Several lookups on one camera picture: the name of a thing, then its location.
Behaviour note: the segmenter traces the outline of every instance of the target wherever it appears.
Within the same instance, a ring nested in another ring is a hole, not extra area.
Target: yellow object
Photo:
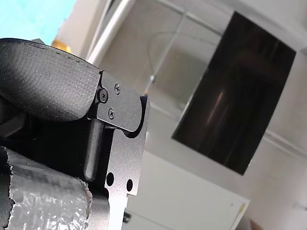
[[[71,53],[71,48],[57,39],[53,40],[51,46],[66,51],[67,53]]]

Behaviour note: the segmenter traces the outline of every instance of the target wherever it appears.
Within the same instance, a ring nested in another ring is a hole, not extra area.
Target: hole
[[[113,173],[109,172],[106,176],[106,184],[111,186],[114,183],[114,175]]]
[[[127,181],[127,190],[128,190],[128,192],[130,192],[132,190],[132,187],[133,187],[133,182],[132,182],[131,179],[129,179]]]

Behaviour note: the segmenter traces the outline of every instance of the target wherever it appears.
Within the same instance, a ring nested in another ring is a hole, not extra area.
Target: screw
[[[115,84],[115,87],[114,87],[114,91],[117,95],[119,95],[120,93],[120,84],[119,83],[116,83]]]
[[[98,97],[102,103],[106,103],[108,98],[107,91],[105,89],[102,89],[101,91],[99,91]]]
[[[109,114],[109,118],[112,120],[114,118],[114,109],[112,107],[109,108],[108,114]]]

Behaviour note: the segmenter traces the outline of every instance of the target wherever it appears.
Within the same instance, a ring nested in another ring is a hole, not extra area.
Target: silver duct tape
[[[6,230],[87,229],[92,195],[85,183],[6,151],[14,201]]]

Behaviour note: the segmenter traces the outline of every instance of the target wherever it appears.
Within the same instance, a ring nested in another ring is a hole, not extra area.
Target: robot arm
[[[150,104],[105,71],[44,44],[0,39],[0,145],[80,178],[94,226],[121,229],[136,195]]]

